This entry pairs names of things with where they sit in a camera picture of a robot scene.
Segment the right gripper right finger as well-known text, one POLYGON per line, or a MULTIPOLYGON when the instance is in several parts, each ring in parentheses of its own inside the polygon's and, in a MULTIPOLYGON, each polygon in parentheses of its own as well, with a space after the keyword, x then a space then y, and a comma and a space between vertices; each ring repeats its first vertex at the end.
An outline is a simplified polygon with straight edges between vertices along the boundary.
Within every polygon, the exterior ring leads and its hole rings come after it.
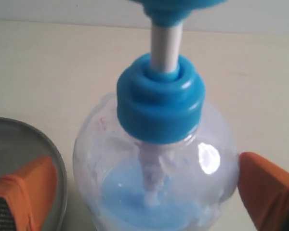
POLYGON ((255 228, 289 231, 289 172, 253 152, 239 156, 238 191, 255 228))

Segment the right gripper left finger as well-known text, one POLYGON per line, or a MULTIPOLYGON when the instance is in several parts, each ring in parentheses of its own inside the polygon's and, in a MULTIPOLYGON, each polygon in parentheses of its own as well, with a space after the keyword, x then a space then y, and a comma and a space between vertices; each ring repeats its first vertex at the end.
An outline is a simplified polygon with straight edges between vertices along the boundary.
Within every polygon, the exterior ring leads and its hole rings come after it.
POLYGON ((40 231, 56 197, 57 173, 40 156, 0 177, 0 231, 40 231))

